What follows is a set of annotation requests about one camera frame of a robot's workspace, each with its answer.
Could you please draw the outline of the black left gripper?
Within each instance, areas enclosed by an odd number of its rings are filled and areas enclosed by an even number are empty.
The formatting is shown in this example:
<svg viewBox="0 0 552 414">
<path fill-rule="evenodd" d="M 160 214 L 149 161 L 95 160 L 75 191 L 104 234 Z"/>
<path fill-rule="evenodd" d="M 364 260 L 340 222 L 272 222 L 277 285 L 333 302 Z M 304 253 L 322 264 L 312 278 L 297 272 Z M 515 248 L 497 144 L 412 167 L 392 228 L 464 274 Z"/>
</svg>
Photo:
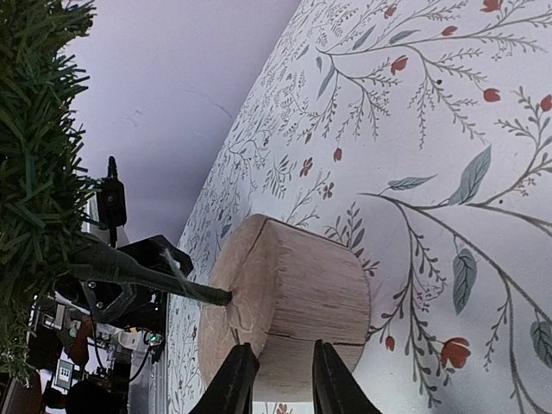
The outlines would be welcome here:
<svg viewBox="0 0 552 414">
<path fill-rule="evenodd" d="M 99 323 L 114 323 L 147 302 L 147 295 L 180 295 L 180 283 L 169 264 L 188 275 L 191 257 L 163 235 L 112 248 L 94 235 L 84 235 L 69 254 L 70 272 L 55 282 L 55 292 L 89 311 Z"/>
</svg>

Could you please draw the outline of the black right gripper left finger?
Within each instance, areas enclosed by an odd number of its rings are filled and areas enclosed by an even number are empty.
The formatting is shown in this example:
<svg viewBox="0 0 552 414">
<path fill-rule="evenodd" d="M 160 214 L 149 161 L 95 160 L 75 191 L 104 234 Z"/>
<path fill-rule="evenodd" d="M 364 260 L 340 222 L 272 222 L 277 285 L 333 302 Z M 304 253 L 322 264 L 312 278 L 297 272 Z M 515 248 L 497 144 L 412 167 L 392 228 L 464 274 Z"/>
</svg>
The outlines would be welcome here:
<svg viewBox="0 0 552 414">
<path fill-rule="evenodd" d="M 253 412 L 253 388 L 260 363 L 251 344 L 235 345 L 196 404 L 196 414 Z"/>
</svg>

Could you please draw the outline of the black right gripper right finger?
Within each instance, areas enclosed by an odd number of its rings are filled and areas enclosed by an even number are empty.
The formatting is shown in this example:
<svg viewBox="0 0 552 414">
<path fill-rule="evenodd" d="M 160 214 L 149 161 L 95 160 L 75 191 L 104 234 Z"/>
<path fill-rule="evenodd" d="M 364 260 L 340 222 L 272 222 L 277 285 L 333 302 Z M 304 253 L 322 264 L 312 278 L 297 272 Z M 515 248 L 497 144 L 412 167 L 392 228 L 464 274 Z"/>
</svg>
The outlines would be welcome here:
<svg viewBox="0 0 552 414">
<path fill-rule="evenodd" d="M 312 394 L 315 413 L 381 413 L 361 390 L 333 345 L 323 340 L 314 345 Z"/>
</svg>

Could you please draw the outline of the wooden tree stump base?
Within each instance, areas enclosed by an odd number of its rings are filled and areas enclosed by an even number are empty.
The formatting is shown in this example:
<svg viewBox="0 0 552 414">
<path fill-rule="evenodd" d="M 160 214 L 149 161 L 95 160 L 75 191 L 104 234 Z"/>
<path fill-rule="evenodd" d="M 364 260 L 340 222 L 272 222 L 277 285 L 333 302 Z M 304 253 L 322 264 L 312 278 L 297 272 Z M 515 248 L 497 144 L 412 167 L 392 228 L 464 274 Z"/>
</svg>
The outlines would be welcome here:
<svg viewBox="0 0 552 414">
<path fill-rule="evenodd" d="M 360 260 L 343 245 L 261 214 L 233 230 L 216 259 L 212 286 L 231 292 L 205 305 L 198 369 L 209 386 L 229 351 L 248 342 L 260 369 L 256 401 L 311 400 L 314 343 L 331 343 L 354 369 L 366 343 L 370 290 Z"/>
</svg>

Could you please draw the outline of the small green christmas tree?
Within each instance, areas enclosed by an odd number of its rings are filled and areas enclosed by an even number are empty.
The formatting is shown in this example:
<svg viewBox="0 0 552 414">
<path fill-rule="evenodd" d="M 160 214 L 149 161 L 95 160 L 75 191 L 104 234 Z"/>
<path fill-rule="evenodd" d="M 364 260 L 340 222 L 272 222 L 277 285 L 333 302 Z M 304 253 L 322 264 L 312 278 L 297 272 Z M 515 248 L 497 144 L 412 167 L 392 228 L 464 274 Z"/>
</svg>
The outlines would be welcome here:
<svg viewBox="0 0 552 414">
<path fill-rule="evenodd" d="M 86 205 L 98 180 L 80 165 L 84 130 L 73 99 L 85 90 L 85 71 L 65 46 L 87 36 L 91 1 L 4 1 L 1 4 L 1 370 L 26 384 L 35 300 L 70 272 L 69 254 L 89 221 Z M 172 271 L 182 293 L 225 306 L 225 290 Z"/>
</svg>

